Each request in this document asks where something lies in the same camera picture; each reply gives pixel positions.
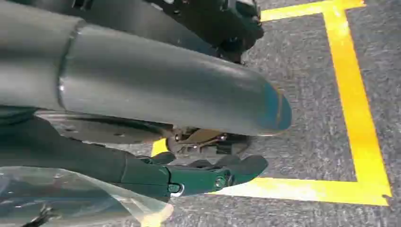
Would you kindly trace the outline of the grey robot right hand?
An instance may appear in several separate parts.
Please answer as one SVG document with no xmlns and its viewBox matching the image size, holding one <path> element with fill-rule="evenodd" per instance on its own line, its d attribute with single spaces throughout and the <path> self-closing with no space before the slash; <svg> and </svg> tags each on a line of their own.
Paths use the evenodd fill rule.
<svg viewBox="0 0 401 227">
<path fill-rule="evenodd" d="M 160 201 L 246 183 L 249 137 L 291 127 L 244 66 L 254 0 L 3 0 L 0 166 L 67 170 Z"/>
</svg>

